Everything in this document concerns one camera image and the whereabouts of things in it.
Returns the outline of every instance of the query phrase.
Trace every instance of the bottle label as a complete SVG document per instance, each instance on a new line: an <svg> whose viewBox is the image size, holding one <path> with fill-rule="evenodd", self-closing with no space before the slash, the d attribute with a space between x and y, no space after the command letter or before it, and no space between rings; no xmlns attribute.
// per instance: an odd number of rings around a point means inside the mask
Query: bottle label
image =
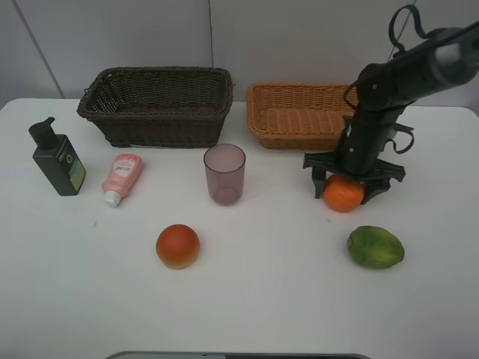
<svg viewBox="0 0 479 359"><path fill-rule="evenodd" d="M126 177L135 167L135 161L133 159L120 159L113 164L113 171L122 177Z"/></svg>
<svg viewBox="0 0 479 359"><path fill-rule="evenodd" d="M74 189L78 191L85 178L85 168L67 138L65 138L65 142L60 152L58 152L57 160L60 161L61 166L67 172Z"/></svg>

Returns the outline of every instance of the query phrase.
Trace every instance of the pink tube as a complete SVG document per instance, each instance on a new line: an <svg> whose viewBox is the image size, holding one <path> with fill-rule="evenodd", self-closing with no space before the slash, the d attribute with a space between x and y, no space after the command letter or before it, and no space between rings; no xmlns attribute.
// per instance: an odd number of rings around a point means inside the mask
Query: pink tube
<svg viewBox="0 0 479 359"><path fill-rule="evenodd" d="M113 162L108 179L102 184L105 203L116 207L138 179L143 168L143 161L131 153L122 153Z"/></svg>

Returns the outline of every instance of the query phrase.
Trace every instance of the dark green bottle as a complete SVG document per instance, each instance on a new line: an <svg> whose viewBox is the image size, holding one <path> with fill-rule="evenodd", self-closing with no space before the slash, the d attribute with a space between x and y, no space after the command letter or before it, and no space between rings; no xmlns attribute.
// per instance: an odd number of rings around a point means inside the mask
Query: dark green bottle
<svg viewBox="0 0 479 359"><path fill-rule="evenodd" d="M53 117L28 130L37 143L33 160L61 196L76 196L85 179L85 168L66 135L56 135Z"/></svg>

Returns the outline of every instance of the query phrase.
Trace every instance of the wicker basket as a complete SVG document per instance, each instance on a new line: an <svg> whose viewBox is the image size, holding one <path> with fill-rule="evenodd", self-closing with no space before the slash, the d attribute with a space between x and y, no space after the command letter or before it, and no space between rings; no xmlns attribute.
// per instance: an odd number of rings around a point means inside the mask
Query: wicker basket
<svg viewBox="0 0 479 359"><path fill-rule="evenodd" d="M248 128L265 148L333 150L344 128L348 85L260 83L248 89ZM355 103L356 91L348 94Z"/></svg>
<svg viewBox="0 0 479 359"><path fill-rule="evenodd" d="M211 147L232 101L226 70L116 67L97 76L77 112L115 147Z"/></svg>

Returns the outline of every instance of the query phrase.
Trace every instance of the transparent purple cup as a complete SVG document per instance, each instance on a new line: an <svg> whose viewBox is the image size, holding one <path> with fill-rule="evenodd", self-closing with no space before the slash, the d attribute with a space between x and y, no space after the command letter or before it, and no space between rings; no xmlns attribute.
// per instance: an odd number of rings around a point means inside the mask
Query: transparent purple cup
<svg viewBox="0 0 479 359"><path fill-rule="evenodd" d="M246 155L233 144L217 144L203 157L210 197L221 205L235 203L245 182Z"/></svg>

